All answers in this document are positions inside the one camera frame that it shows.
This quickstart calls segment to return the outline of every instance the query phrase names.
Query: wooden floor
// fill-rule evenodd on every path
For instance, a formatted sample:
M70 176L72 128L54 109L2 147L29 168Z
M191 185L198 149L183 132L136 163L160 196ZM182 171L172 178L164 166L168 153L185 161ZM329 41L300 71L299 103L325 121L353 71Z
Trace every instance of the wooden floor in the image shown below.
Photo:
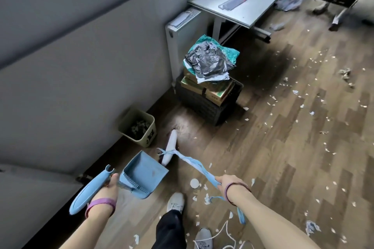
M248 184L255 178L255 196L302 231L307 219L316 222L322 232L311 238L321 248L374 248L374 33L355 15L338 32L330 32L330 16L309 13L316 4L307 0L299 11L272 13L263 27L288 23L273 34L271 44L254 41L246 30L226 44L241 52L230 75L244 84L239 106L227 122L212 127L181 106L170 90L150 110L158 135L145 151L157 157L156 148L166 147L175 128L182 154L205 167L212 163L214 175L235 174ZM354 89L337 74L344 67L352 69ZM121 170L140 149L121 139L96 162L91 174L107 163ZM238 241L251 240L255 249L263 248L252 226L239 223L234 207L222 200L204 204L206 193L219 192L201 174L176 157L168 168L168 175L145 200L120 191L116 212L97 249L150 248L159 217L175 191L186 198L188 248L193 248L199 227L215 232L230 211L234 218L229 220L229 233ZM189 186L192 178L208 190L202 187L194 194ZM140 237L137 246L135 234ZM222 233L214 247L228 243Z

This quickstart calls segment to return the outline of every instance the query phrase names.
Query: green trash bin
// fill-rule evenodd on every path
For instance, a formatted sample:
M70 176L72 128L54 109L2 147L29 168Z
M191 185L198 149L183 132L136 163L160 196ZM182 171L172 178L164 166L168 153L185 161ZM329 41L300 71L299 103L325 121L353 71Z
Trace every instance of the green trash bin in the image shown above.
M129 130L131 126L136 124L138 120L144 120L150 124L147 131L144 133L143 137L139 140L131 137ZM151 143L153 138L156 136L156 124L154 123L154 117L150 114L147 114L144 111L138 110L135 107L131 107L130 110L125 114L123 119L118 125L118 131L125 137L129 138L134 143L147 148Z

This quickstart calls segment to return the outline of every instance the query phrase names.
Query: purple wristband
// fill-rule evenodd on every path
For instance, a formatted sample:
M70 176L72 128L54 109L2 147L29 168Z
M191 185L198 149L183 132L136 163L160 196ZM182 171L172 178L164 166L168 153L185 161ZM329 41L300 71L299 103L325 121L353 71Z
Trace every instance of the purple wristband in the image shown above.
M86 209L86 218L88 218L88 212L89 210L93 207L93 206L96 206L98 204L108 204L108 205L111 205L113 207L113 211L112 213L110 214L110 216L112 216L112 214L114 214L115 210L116 210L116 202L115 200L113 199L110 199L110 198L100 198L100 199L96 199L94 201L91 201L90 204L88 204L88 207Z
M231 182L230 184L228 184L227 186L226 186L226 188L225 188L225 199L230 203L230 204L232 204L232 205L234 205L234 206L236 206L234 203L232 203L229 199L228 199L228 197L227 197L227 190L228 190L228 188L230 187L230 186L232 186L232 185L241 185L241 186L244 186L249 192L252 192L251 190L250 190L250 188L246 185L246 184L244 184L244 183L242 183L242 182Z

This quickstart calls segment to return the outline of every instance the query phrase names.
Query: white cable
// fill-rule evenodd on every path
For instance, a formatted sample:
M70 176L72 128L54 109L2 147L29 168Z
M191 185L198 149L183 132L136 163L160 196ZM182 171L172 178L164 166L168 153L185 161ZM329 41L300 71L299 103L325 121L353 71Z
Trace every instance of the white cable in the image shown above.
M227 234L228 237L230 237L230 238L234 241L234 246L226 245L226 246L223 247L222 249L226 249L226 248L232 248L232 249L235 249L235 247L236 247L236 240L235 240L234 238L232 238L230 234L228 234L228 229L227 229L228 220L223 224L221 230L220 230L220 231L219 231L215 236L213 236L213 237L209 237L209 238L207 238L207 239L202 239L202 240L194 240L195 245L199 248L199 245L197 244L197 242L200 242L200 241L207 241L207 240L210 240L210 239L213 239L213 238L217 237L217 236L221 233L221 231L223 230L223 228L225 227L225 225L226 225L226 234ZM245 243L245 241L243 241L243 243L241 244L241 246L239 247L239 249L242 249L244 243Z

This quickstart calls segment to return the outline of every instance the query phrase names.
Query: teal plastic bag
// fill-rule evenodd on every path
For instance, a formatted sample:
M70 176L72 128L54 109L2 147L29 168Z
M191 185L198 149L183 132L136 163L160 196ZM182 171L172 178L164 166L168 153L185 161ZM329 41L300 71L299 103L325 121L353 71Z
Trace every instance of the teal plastic bag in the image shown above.
M232 64L236 64L236 58L239 56L240 52L238 52L236 49L233 49L233 48L228 48L228 47L224 47L222 45L220 45L215 39L211 38L211 37L208 37L207 35L203 35L201 36L196 42L195 44L190 48L189 52L191 50L194 49L194 47L198 44L201 44L202 42L205 42L205 41L208 41L208 42L212 42L213 44L217 45L221 50L222 52L226 55L226 57L228 58L228 60L232 63ZM192 68L192 66L189 65L189 63L187 63L187 61L183 61L183 65L185 66L185 68L193 75L195 75L195 70Z

